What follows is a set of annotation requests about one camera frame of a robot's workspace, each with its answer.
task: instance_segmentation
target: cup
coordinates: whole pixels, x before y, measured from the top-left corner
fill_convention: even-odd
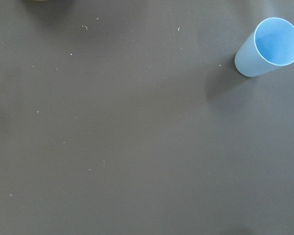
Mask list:
[[[255,77],[294,62],[294,26],[282,18],[260,22],[235,55],[237,70]]]

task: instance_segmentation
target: blue cup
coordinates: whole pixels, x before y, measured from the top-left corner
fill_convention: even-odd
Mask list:
[[[294,26],[282,18],[263,20],[235,55],[237,70],[255,77],[294,62]]]

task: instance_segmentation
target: cup rim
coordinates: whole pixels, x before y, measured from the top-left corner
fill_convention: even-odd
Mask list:
[[[266,19],[264,19],[263,21],[261,21],[261,22],[257,25],[257,27],[256,27],[256,29],[255,29],[255,31],[254,31],[254,35],[253,35],[254,45],[255,45],[255,47],[256,47],[256,50],[257,50],[258,54],[259,54],[259,55],[260,55],[265,61],[267,61],[268,63],[270,63],[270,64],[272,64],[272,65],[275,65],[275,66],[286,66],[286,65],[290,65],[291,63],[294,62],[294,60],[292,60],[291,62],[286,63],[286,64],[276,64],[276,63],[273,63],[273,62],[267,60],[267,59],[266,59],[266,58],[260,53],[260,51],[258,50],[258,47],[257,47],[257,45],[256,45],[256,32],[257,32],[259,26],[260,26],[263,22],[268,21],[268,20],[272,20],[272,19],[282,20],[282,21],[288,23],[288,24],[294,29],[294,25],[292,25],[290,22],[288,22],[287,20],[285,20],[285,19],[283,19],[283,18],[279,18],[279,17],[270,17],[270,18],[266,18]]]

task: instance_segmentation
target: gray surface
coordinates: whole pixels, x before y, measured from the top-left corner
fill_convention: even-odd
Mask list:
[[[294,0],[0,0],[0,235],[294,235],[294,64],[233,65],[271,16]]]

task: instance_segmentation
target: plastic tumbler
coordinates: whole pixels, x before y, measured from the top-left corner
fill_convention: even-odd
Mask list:
[[[282,18],[263,20],[235,55],[237,70],[255,77],[294,62],[294,26]]]

